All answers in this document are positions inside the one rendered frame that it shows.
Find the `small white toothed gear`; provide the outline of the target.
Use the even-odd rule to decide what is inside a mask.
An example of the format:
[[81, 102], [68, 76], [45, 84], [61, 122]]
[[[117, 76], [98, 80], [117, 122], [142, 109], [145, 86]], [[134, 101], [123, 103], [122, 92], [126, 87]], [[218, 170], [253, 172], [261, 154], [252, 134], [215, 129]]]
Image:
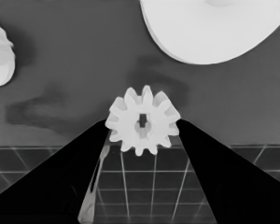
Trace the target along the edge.
[[141, 157], [146, 149], [157, 155], [158, 146], [170, 148], [170, 137], [179, 136], [180, 119], [169, 96], [164, 91], [154, 94], [146, 85], [141, 95], [130, 87], [123, 97], [118, 96], [109, 107], [105, 126], [111, 131], [109, 141], [121, 142], [121, 152], [133, 148]]

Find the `large thick white disc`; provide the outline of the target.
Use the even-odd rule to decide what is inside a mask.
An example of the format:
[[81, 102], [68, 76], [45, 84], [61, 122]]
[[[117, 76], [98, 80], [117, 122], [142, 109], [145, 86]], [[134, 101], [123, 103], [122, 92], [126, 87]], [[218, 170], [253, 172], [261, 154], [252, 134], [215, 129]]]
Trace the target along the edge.
[[280, 26], [280, 0], [139, 0], [139, 5], [156, 45], [182, 63], [236, 59]]

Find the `white round carrier with pins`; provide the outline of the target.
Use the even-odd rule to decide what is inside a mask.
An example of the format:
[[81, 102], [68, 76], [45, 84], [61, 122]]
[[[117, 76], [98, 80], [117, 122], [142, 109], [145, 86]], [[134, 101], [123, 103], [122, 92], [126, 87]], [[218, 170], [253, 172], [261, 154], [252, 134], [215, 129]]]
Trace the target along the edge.
[[15, 70], [15, 54], [10, 47], [0, 47], [0, 87], [6, 86]]

